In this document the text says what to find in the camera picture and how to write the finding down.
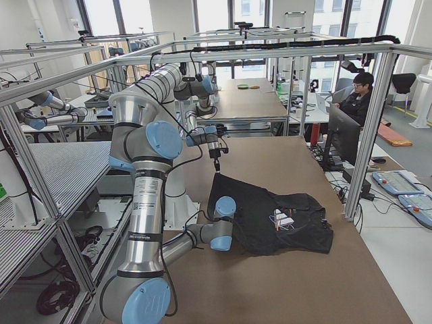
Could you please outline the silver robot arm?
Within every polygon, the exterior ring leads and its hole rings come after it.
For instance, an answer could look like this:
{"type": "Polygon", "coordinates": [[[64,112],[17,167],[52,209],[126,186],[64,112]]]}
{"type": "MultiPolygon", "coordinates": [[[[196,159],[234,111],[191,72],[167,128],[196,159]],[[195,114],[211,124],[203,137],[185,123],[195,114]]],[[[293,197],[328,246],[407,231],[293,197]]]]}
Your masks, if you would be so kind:
{"type": "Polygon", "coordinates": [[[228,251],[236,203],[224,196],[208,224],[187,223],[163,239],[165,189],[182,152],[173,100],[184,85],[180,66],[168,63],[110,96],[114,128],[109,164],[134,177],[124,262],[99,293],[99,309],[116,323],[159,323],[176,298],[167,265],[199,244],[228,251]]]}
{"type": "Polygon", "coordinates": [[[228,154],[228,146],[222,145],[223,132],[217,129],[217,126],[198,126],[197,118],[206,115],[211,115],[216,112],[216,108],[211,104],[211,95],[214,94],[213,83],[209,75],[203,76],[196,74],[195,76],[181,77],[180,84],[174,88],[174,97],[178,101],[187,101],[192,97],[197,97],[196,103],[185,110],[183,116],[186,120],[186,144],[188,146],[207,145],[209,156],[213,159],[215,171],[219,173],[221,166],[219,158],[222,153],[228,154]]]}

